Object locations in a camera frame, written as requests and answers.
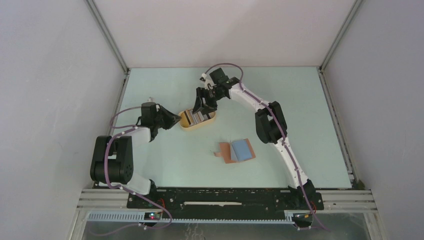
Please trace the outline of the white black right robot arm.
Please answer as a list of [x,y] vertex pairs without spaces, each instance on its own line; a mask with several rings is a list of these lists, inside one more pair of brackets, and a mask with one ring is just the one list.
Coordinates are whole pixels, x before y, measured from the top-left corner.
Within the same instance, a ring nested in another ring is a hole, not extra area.
[[243,84],[241,78],[228,77],[220,67],[206,70],[200,81],[204,86],[196,89],[193,112],[203,115],[215,112],[218,101],[224,97],[253,110],[258,138],[264,144],[274,146],[286,166],[291,204],[297,209],[308,206],[316,194],[316,188],[291,148],[281,105],[277,101],[270,102],[260,98]]

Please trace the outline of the beige oval card tray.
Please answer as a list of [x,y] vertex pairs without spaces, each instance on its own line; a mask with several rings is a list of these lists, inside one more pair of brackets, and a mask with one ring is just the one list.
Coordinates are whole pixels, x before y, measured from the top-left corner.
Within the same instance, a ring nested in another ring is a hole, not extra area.
[[215,111],[207,114],[202,114],[200,111],[193,113],[192,108],[181,111],[178,115],[181,117],[180,127],[184,131],[196,130],[213,123],[216,119]]

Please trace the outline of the pink leather card holder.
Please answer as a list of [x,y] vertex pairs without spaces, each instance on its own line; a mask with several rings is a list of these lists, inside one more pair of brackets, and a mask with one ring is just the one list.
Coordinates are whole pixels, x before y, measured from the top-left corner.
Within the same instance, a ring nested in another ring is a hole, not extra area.
[[256,154],[249,139],[240,139],[232,142],[220,142],[219,151],[214,156],[222,158],[226,164],[241,163],[256,158]]

